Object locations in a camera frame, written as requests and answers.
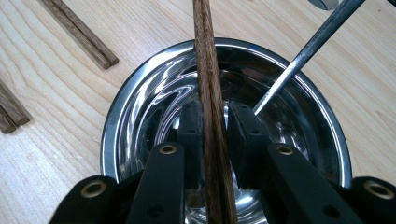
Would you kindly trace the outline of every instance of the bowl rim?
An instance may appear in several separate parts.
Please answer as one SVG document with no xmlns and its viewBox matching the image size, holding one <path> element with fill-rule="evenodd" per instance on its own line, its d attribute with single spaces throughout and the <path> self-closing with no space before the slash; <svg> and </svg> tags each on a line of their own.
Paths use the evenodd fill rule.
<svg viewBox="0 0 396 224">
<path fill-rule="evenodd" d="M 268 61 L 276 63 L 283 69 L 286 68 L 290 63 L 271 50 L 246 41 L 216 37 L 215 44 L 216 47 L 231 47 L 233 49 L 244 49 L 249 52 L 258 53 Z M 132 92 L 137 88 L 135 83 L 142 81 L 146 74 L 149 74 L 151 71 L 155 70 L 159 65 L 164 64 L 181 54 L 187 53 L 193 50 L 193 48 L 194 40 L 188 40 L 175 44 L 174 46 L 171 46 L 167 49 L 163 49 L 138 66 L 125 80 L 108 110 L 103 129 L 100 153 L 102 175 L 111 176 L 115 178 L 117 182 L 120 182 L 118 167 L 118 148 L 120 144 L 119 136 L 120 130 L 122 128 L 122 122 L 125 118 L 125 111 L 127 110 L 129 101 L 132 98 Z M 314 91 L 316 97 L 318 97 L 318 103 L 322 102 L 320 107 L 323 109 L 323 113 L 327 116 L 327 119 L 331 121 L 329 125 L 337 151 L 338 167 L 340 172 L 338 183 L 341 186 L 348 188 L 350 187 L 352 180 L 352 168 L 347 148 L 347 141 L 338 119 L 334 115 L 324 96 L 303 72 L 300 71 L 297 73 L 295 78 L 303 80 L 309 89 Z"/>
</svg>

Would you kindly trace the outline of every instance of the metal rod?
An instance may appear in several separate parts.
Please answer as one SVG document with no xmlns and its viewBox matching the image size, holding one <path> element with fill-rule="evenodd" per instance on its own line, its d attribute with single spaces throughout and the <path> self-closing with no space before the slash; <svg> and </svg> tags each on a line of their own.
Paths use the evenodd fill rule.
<svg viewBox="0 0 396 224">
<path fill-rule="evenodd" d="M 364 0 L 344 0 L 335 9 L 300 53 L 297 54 L 291 64 L 283 71 L 270 90 L 254 106 L 253 112 L 255 115 L 258 115 L 268 105 L 363 2 Z"/>
</svg>

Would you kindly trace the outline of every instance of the chopstick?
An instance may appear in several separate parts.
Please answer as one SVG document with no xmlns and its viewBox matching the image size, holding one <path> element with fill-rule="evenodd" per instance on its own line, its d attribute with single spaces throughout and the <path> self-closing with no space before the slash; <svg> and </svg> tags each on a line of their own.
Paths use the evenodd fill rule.
<svg viewBox="0 0 396 224">
<path fill-rule="evenodd" d="M 237 223 L 209 0 L 193 0 L 193 17 L 204 124 L 206 220 L 208 223 Z"/>
<path fill-rule="evenodd" d="M 0 81 L 0 131 L 11 133 L 17 126 L 29 122 L 27 112 L 17 98 Z"/>
<path fill-rule="evenodd" d="M 111 65 L 119 62 L 113 52 L 62 0 L 42 1 L 100 66 L 108 69 Z"/>
</svg>

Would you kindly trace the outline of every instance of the metal bowl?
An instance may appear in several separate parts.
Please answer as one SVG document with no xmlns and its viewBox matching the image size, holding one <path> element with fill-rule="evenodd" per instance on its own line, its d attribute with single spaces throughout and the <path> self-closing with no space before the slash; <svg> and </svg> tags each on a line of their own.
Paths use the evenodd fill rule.
<svg viewBox="0 0 396 224">
<path fill-rule="evenodd" d="M 253 107 L 289 64 L 268 49 L 217 38 L 225 111 L 236 101 Z M 198 99 L 193 41 L 165 49 L 126 80 L 111 106 L 102 138 L 103 175 L 121 182 L 145 167 L 153 146 L 177 129 L 180 108 Z M 347 143 L 328 103 L 299 73 L 259 115 L 273 142 L 292 144 L 328 179 L 347 187 L 351 168 Z M 264 223 L 255 190 L 234 184 L 240 223 Z M 205 208 L 186 207 L 186 223 L 205 222 Z"/>
</svg>

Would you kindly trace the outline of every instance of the wooden dowel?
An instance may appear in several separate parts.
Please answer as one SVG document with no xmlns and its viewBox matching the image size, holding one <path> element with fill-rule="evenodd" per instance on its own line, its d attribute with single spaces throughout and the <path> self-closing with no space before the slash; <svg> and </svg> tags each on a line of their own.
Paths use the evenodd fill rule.
<svg viewBox="0 0 396 224">
<path fill-rule="evenodd" d="M 73 22 L 77 28 L 90 40 L 103 55 L 110 61 L 111 65 L 119 62 L 113 52 L 88 28 L 88 26 L 65 4 L 62 0 L 52 0 L 52 2 Z"/>
<path fill-rule="evenodd" d="M 59 19 L 66 29 L 79 41 L 79 43 L 92 55 L 104 69 L 110 67 L 110 61 L 94 46 L 91 41 L 77 28 L 77 26 L 64 15 L 64 13 L 51 1 L 42 0 L 48 9 Z"/>
<path fill-rule="evenodd" d="M 206 218 L 208 223 L 237 223 L 209 1 L 193 0 L 193 14 L 204 124 Z"/>
<path fill-rule="evenodd" d="M 2 81 L 0 81 L 0 106 L 17 126 L 29 122 L 30 119 L 24 108 Z"/>
<path fill-rule="evenodd" d="M 0 131 L 2 133 L 12 133 L 17 129 L 11 118 L 4 111 L 3 107 L 0 106 Z"/>
</svg>

